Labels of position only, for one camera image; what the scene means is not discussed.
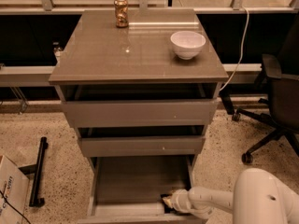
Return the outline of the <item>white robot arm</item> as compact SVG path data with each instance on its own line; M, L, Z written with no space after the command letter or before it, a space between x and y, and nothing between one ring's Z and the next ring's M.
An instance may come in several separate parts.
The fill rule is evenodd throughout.
M179 213L209 219L214 209L233 215L233 224L299 224L299 195L262 169L243 171L233 192L196 186L163 197Z

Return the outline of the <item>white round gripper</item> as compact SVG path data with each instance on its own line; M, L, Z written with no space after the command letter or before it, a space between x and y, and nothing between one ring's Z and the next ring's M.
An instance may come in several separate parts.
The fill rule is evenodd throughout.
M171 200L164 198L164 203L169 208L174 208L180 213L192 213L192 201L190 198L190 192L186 189L173 189L168 193L171 197Z

